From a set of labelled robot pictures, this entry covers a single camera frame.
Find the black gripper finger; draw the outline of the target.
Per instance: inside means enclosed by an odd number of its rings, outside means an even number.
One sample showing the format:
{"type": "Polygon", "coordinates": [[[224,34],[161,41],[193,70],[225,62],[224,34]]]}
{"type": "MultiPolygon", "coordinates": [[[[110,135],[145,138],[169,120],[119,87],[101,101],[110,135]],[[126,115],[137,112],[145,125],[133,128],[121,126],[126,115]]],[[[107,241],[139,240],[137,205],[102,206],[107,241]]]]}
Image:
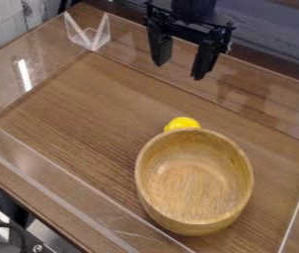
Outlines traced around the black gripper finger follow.
{"type": "Polygon", "coordinates": [[[201,41],[192,68],[192,77],[196,81],[202,80],[205,75],[213,71],[218,54],[220,50],[216,42],[210,40],[201,41]]]}
{"type": "Polygon", "coordinates": [[[165,28],[149,21],[150,55],[157,66],[164,66],[172,58],[173,38],[165,28]]]}

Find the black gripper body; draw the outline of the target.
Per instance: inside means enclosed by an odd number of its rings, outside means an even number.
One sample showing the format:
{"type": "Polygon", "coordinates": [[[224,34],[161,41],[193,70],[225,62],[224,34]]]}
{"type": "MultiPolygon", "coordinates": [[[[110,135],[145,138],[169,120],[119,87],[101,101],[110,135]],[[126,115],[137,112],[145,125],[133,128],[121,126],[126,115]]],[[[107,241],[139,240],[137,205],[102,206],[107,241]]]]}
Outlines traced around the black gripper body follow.
{"type": "Polygon", "coordinates": [[[234,21],[217,12],[218,0],[148,0],[146,25],[157,22],[172,37],[200,44],[214,41],[220,53],[232,47],[234,21]]]}

